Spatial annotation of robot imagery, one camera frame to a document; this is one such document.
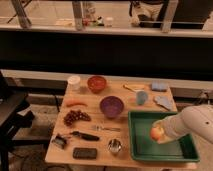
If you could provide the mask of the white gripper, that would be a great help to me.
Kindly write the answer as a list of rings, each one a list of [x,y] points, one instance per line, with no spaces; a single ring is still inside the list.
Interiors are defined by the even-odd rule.
[[[157,120],[152,124],[152,127],[162,127],[164,130],[162,138],[156,141],[158,144],[172,142],[182,136],[182,123],[177,117],[168,116]]]

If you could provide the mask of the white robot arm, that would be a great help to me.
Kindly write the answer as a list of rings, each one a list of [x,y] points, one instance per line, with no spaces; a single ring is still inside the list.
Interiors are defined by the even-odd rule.
[[[195,133],[213,144],[213,106],[199,105],[184,108],[152,124],[150,136],[158,144],[178,140]]]

